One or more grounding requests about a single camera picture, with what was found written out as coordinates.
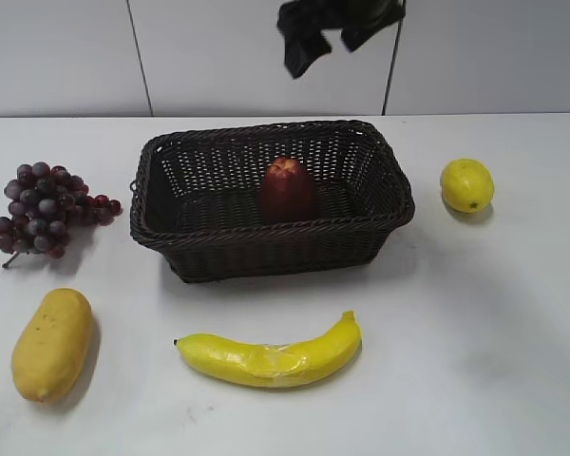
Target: grape stem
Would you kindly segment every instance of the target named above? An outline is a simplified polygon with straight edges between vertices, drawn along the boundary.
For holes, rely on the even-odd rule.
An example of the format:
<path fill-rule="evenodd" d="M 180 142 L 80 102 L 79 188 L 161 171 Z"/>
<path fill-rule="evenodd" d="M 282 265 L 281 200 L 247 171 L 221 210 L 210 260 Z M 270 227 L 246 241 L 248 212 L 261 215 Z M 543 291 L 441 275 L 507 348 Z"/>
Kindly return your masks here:
<path fill-rule="evenodd" d="M 15 254 L 15 255 L 11 256 L 11 257 L 9 258 L 9 261 L 7 261 L 6 263 L 4 263 L 4 264 L 2 265 L 2 267 L 3 267 L 4 269 L 8 269 L 9 266 L 10 266 L 10 264 L 11 264 L 17 257 L 19 257 L 20 255 L 21 255 L 21 254 Z"/>

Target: white wall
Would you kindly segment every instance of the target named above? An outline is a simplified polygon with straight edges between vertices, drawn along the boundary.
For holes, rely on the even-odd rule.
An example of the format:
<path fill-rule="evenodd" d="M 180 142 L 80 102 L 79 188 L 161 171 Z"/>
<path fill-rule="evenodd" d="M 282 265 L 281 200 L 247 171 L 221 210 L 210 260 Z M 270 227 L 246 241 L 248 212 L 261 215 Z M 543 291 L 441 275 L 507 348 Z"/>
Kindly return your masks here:
<path fill-rule="evenodd" d="M 0 0 L 0 116 L 146 116 L 124 0 Z"/>
<path fill-rule="evenodd" d="M 156 115 L 379 114 L 395 28 L 299 80 L 285 0 L 130 0 Z M 570 0 L 409 0 L 388 114 L 570 111 Z M 126 0 L 0 0 L 0 116 L 149 115 Z"/>
<path fill-rule="evenodd" d="M 570 112 L 570 0 L 408 0 L 388 114 Z"/>
<path fill-rule="evenodd" d="M 352 54 L 330 32 L 332 54 L 294 81 L 276 29 L 284 2 L 131 0 L 155 114 L 380 114 L 394 28 Z"/>

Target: grape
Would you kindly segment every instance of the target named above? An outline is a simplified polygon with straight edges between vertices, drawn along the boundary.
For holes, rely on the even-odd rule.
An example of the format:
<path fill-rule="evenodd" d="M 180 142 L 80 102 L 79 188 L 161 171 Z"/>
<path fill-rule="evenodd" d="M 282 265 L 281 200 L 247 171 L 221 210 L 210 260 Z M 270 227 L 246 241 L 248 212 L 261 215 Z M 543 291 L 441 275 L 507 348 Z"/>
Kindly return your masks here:
<path fill-rule="evenodd" d="M 4 194 L 11 200 L 19 200 L 19 196 L 23 191 L 23 185 L 19 180 L 11 180 L 4 189 Z"/>
<path fill-rule="evenodd" d="M 64 166 L 58 164 L 57 166 L 53 166 L 50 170 L 50 175 L 55 176 L 59 171 L 67 171 Z"/>
<path fill-rule="evenodd" d="M 57 212 L 57 201 L 49 198 L 42 199 L 38 203 L 38 209 L 40 210 L 41 214 L 50 216 Z"/>
<path fill-rule="evenodd" d="M 85 208 L 80 219 L 81 225 L 83 226 L 94 225 L 96 221 L 97 219 L 95 216 L 95 211 L 90 207 Z"/>
<path fill-rule="evenodd" d="M 21 173 L 31 173 L 31 166 L 29 164 L 20 164 L 17 167 L 17 176 Z"/>
<path fill-rule="evenodd" d="M 40 202 L 41 198 L 42 197 L 40 195 L 40 192 L 38 192 L 37 190 L 34 190 L 32 188 L 29 188 L 29 189 L 21 192 L 21 196 L 19 197 L 19 200 L 21 202 L 24 202 L 25 204 L 38 204 L 38 202 Z"/>
<path fill-rule="evenodd" d="M 28 233 L 32 236 L 42 235 L 46 233 L 48 229 L 48 224 L 41 218 L 34 218 L 28 223 Z"/>
<path fill-rule="evenodd" d="M 66 224 L 60 220 L 55 220 L 48 226 L 48 232 L 56 238 L 60 238 L 66 233 Z"/>
<path fill-rule="evenodd" d="M 13 201 L 9 204 L 9 214 L 12 216 L 23 216 L 27 210 L 28 208 L 21 201 Z"/>
<path fill-rule="evenodd" d="M 99 221 L 99 224 L 103 226 L 109 225 L 113 220 L 112 213 L 106 207 L 95 209 L 95 215 L 97 217 L 97 221 Z"/>
<path fill-rule="evenodd" d="M 0 233 L 7 233 L 12 229 L 12 221 L 8 217 L 0 217 Z"/>
<path fill-rule="evenodd" d="M 55 182 L 51 178 L 41 178 L 36 182 L 36 189 L 45 195 L 52 195 L 55 191 Z"/>
<path fill-rule="evenodd" d="M 18 226 L 25 227 L 29 223 L 29 217 L 15 216 L 12 218 L 12 223 L 15 225 L 15 228 Z"/>
<path fill-rule="evenodd" d="M 26 215 L 30 219 L 41 219 L 42 218 L 42 214 L 40 213 L 40 210 L 38 209 L 37 206 L 29 206 L 28 211 L 26 212 Z"/>
<path fill-rule="evenodd" d="M 50 221 L 62 221 L 63 223 L 66 223 L 66 220 L 67 220 L 67 213 L 64 211 L 56 212 L 55 214 L 50 216 Z"/>
<path fill-rule="evenodd" d="M 85 210 L 81 206 L 74 206 L 74 208 L 69 211 L 68 223 L 80 223 L 84 211 Z"/>
<path fill-rule="evenodd" d="M 47 252 L 53 246 L 53 241 L 45 235 L 38 235 L 34 238 L 34 247 L 41 252 Z"/>
<path fill-rule="evenodd" d="M 36 184 L 36 177 L 30 172 L 23 172 L 17 175 L 17 179 L 24 187 L 30 188 Z"/>
<path fill-rule="evenodd" d="M 31 174 L 37 178 L 43 178 L 50 174 L 50 166 L 48 166 L 43 161 L 38 161 L 31 167 Z"/>
<path fill-rule="evenodd" d="M 53 259 L 59 259 L 66 254 L 66 249 L 63 245 L 57 244 L 47 252 L 47 255 Z"/>
<path fill-rule="evenodd" d="M 31 244 L 26 239 L 17 239 L 12 243 L 12 250 L 18 254 L 24 254 L 31 248 Z"/>
<path fill-rule="evenodd" d="M 112 199 L 110 201 L 109 208 L 113 216 L 118 216 L 123 211 L 121 202 L 117 199 Z"/>
<path fill-rule="evenodd" d="M 55 180 L 57 181 L 57 183 L 59 185 L 67 186 L 72 179 L 72 177 L 69 175 L 69 173 L 65 169 L 56 172 L 54 174 L 54 176 L 55 176 Z"/>
<path fill-rule="evenodd" d="M 0 233 L 0 250 L 10 253 L 12 250 L 12 237 L 6 233 Z"/>
<path fill-rule="evenodd" d="M 71 180 L 69 181 L 69 187 L 72 190 L 82 190 L 84 185 L 85 181 L 80 176 L 72 176 Z"/>
<path fill-rule="evenodd" d="M 98 195 L 95 197 L 93 206 L 95 207 L 106 207 L 110 203 L 110 198 L 106 195 Z"/>
<path fill-rule="evenodd" d="M 64 193 L 57 198 L 57 206 L 62 211 L 71 211 L 75 204 L 76 200 L 69 193 Z"/>
<path fill-rule="evenodd" d="M 87 206 L 87 199 L 86 199 L 86 193 L 85 192 L 74 192 L 72 193 L 72 197 L 74 197 L 74 201 L 76 201 L 76 204 L 78 204 L 79 206 Z"/>
<path fill-rule="evenodd" d="M 59 238 L 59 243 L 66 247 L 69 244 L 69 234 L 64 233 L 64 235 Z"/>

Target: basket rim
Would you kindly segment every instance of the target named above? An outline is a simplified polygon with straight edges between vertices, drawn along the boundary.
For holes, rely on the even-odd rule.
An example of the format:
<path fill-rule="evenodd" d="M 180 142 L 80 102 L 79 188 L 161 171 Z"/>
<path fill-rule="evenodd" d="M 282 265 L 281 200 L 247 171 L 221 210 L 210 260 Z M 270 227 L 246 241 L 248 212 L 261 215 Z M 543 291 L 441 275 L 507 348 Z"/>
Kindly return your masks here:
<path fill-rule="evenodd" d="M 393 170 L 397 177 L 397 186 L 403 187 L 403 194 L 405 198 L 401 200 L 399 207 L 396 211 L 387 214 L 376 214 L 374 216 L 359 216 L 359 217 L 342 217 L 342 218 L 316 218 L 313 220 L 273 223 L 255 226 L 241 226 L 236 228 L 222 228 L 218 230 L 199 230 L 189 233 L 170 233 L 170 232 L 156 232 L 151 230 L 145 223 L 145 195 L 149 183 L 150 169 L 153 159 L 160 154 L 161 151 L 157 150 L 159 144 L 167 141 L 182 141 L 186 139 L 219 139 L 237 136 L 248 133 L 250 130 L 254 134 L 274 133 L 275 131 L 288 129 L 289 131 L 307 130 L 309 127 L 335 127 L 346 126 L 354 128 L 357 131 L 363 130 L 363 133 L 370 136 L 375 142 L 383 144 L 391 153 L 387 141 L 382 134 L 371 123 L 349 120 L 349 121 L 307 121 L 296 123 L 265 123 L 254 126 L 231 127 L 231 128 L 218 128 L 209 130 L 187 130 L 182 132 L 173 132 L 159 135 L 146 143 L 142 149 L 142 156 L 138 166 L 136 179 L 131 182 L 131 189 L 133 190 L 133 203 L 131 204 L 131 236 L 139 243 L 149 246 L 149 244 L 156 244 L 157 246 L 164 246 L 165 242 L 184 242 L 190 241 L 192 243 L 202 243 L 205 240 L 211 242 L 220 240 L 232 240 L 233 237 L 238 239 L 256 238 L 258 236 L 274 237 L 274 236 L 287 236 L 292 233 L 296 234 L 318 234 L 322 231 L 333 234 L 339 230 L 354 229 L 355 231 L 375 230 L 381 228 L 395 229 L 409 223 L 415 212 L 415 204 L 411 196 L 411 188 L 409 180 L 399 167 L 399 163 L 394 158 L 396 169 Z M 397 219 L 397 223 L 393 224 L 392 221 Z"/>

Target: grape bunch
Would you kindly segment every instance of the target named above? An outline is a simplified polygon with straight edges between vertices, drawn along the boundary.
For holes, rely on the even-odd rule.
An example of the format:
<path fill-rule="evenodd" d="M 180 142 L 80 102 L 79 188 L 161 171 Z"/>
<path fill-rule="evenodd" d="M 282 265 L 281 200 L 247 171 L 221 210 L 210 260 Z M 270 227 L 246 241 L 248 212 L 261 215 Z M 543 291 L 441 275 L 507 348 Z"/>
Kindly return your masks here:
<path fill-rule="evenodd" d="M 17 179 L 4 189 L 11 217 L 0 217 L 0 250 L 6 254 L 45 254 L 61 258 L 68 227 L 108 225 L 123 210 L 106 195 L 92 198 L 80 176 L 43 161 L 17 168 Z"/>

